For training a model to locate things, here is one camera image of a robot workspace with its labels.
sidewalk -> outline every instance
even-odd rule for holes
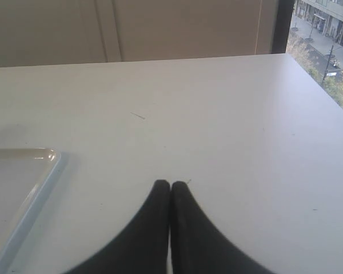
[[[295,33],[301,38],[308,38],[311,32],[311,24],[305,20],[299,19],[294,14],[292,15],[291,27],[296,27],[298,31]],[[310,43],[319,53],[326,55],[330,53],[330,48],[332,47],[333,40],[331,37],[326,37],[318,32],[317,29],[313,29],[311,38],[314,39],[314,42]],[[334,45],[334,49],[340,47],[339,44]],[[336,56],[336,59],[339,61],[339,66],[343,69],[343,48],[339,48],[333,51],[333,54]]]

scratch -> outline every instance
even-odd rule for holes
[[[141,118],[142,120],[145,120],[146,118],[145,117],[142,117],[142,116],[140,116],[140,115],[138,115],[138,114],[136,114],[136,113],[133,113],[133,112],[130,112],[131,114],[133,114],[133,115],[135,115],[135,116],[137,116],[137,117],[139,117],[139,118]]]

pole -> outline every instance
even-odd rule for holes
[[[328,62],[326,63],[326,68],[325,68],[325,71],[324,71],[324,76],[322,77],[322,81],[321,81],[321,86],[324,84],[324,80],[325,80],[326,74],[328,73],[329,61],[330,61],[330,57],[332,57],[333,47],[334,47],[334,44],[332,44],[332,48],[330,49],[330,54],[329,54],[329,57],[328,57]]]

street lamp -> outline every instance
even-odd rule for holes
[[[329,53],[329,57],[328,57],[328,62],[326,63],[326,68],[325,68],[325,71],[324,71],[324,76],[322,77],[322,81],[321,81],[321,86],[324,84],[324,80],[325,80],[326,74],[328,73],[329,61],[330,61],[330,57],[332,57],[332,52],[334,50],[341,49],[343,46],[337,47],[336,49],[333,49],[333,47],[334,47],[334,44],[332,44],[332,48],[330,49],[330,53]]]

beige wall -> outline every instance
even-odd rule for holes
[[[277,1],[0,0],[0,66],[270,53]]]

